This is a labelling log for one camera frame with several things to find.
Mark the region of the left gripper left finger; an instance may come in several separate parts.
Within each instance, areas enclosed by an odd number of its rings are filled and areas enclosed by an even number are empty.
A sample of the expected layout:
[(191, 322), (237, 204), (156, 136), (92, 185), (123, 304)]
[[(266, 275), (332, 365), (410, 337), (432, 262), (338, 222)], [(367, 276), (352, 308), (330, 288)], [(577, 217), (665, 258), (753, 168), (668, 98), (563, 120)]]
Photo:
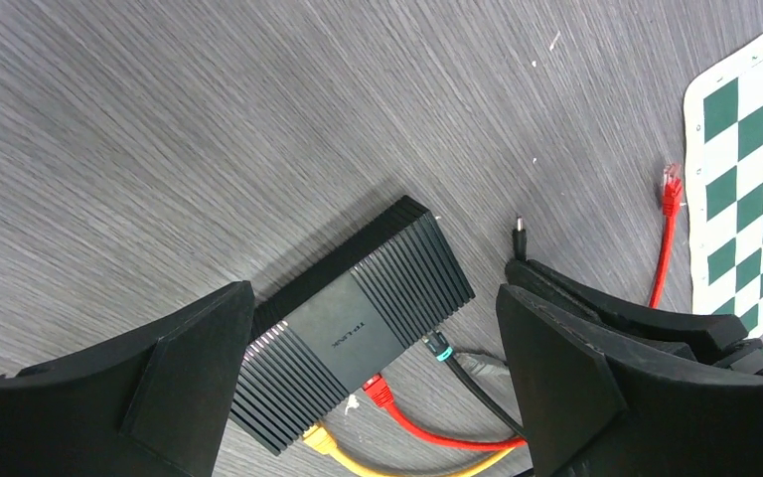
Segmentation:
[(0, 377), (0, 476), (209, 476), (255, 304), (232, 282), (78, 352)]

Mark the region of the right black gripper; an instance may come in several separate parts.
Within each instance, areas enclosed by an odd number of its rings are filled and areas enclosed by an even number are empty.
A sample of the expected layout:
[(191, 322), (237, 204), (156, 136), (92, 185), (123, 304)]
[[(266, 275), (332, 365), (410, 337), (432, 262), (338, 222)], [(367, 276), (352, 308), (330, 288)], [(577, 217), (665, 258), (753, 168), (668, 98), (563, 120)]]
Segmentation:
[(693, 315), (629, 302), (532, 259), (510, 260), (505, 275), (509, 284), (641, 344), (717, 368), (763, 376), (763, 341), (748, 339), (734, 315)]

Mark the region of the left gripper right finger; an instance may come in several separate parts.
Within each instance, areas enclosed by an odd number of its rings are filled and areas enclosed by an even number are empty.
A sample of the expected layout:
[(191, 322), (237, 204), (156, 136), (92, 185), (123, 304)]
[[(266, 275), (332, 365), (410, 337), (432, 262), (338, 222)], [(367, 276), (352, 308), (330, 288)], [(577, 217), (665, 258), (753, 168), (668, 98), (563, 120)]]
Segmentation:
[(763, 476), (763, 377), (649, 347), (504, 284), (496, 314), (538, 476)]

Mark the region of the black network switch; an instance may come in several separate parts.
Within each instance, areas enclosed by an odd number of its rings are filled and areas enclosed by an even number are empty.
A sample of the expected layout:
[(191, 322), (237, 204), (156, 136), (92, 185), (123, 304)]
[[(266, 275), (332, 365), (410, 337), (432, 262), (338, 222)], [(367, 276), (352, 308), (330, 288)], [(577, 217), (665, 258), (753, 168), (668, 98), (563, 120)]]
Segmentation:
[(398, 199), (255, 307), (230, 420), (281, 453), (473, 296), (435, 216)]

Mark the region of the black power adapter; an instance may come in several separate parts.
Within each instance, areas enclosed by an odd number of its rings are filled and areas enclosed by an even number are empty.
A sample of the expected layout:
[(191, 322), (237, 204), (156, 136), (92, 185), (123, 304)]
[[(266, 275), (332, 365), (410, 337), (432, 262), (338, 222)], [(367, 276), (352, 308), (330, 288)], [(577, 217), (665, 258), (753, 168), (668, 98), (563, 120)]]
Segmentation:
[(512, 229), (512, 247), (515, 260), (525, 261), (527, 259), (528, 235), (522, 216), (517, 216), (516, 224)]

